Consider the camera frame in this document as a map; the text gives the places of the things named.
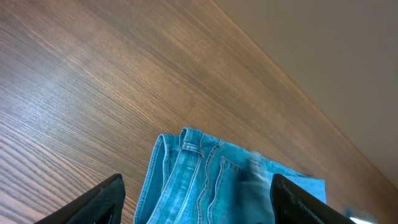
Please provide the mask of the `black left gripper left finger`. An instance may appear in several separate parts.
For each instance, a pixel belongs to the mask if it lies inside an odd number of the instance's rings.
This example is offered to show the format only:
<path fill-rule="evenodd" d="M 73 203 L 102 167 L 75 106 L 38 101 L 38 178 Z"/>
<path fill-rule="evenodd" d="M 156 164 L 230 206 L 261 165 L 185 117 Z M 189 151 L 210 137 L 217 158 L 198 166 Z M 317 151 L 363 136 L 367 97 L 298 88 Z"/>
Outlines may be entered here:
<path fill-rule="evenodd" d="M 36 224 L 120 224 L 126 196 L 121 174 L 114 174 Z"/>

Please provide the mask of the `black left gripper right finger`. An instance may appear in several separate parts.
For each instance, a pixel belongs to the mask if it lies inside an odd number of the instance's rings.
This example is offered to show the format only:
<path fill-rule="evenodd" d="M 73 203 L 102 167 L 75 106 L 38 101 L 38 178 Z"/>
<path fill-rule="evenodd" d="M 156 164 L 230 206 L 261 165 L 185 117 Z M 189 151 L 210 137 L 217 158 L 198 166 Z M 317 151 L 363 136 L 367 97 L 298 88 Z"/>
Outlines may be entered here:
<path fill-rule="evenodd" d="M 354 224 L 281 174 L 272 178 L 271 202 L 275 224 Z"/>

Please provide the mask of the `light blue denim jeans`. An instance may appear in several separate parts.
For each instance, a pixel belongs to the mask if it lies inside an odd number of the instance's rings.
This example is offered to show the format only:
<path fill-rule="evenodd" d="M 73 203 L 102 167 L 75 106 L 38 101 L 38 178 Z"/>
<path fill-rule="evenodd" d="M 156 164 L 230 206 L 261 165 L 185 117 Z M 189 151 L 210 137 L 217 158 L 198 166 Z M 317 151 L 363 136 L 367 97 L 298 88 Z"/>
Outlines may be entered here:
<path fill-rule="evenodd" d="M 196 129 L 160 134 L 134 223 L 230 223 L 233 184 L 250 155 Z"/>

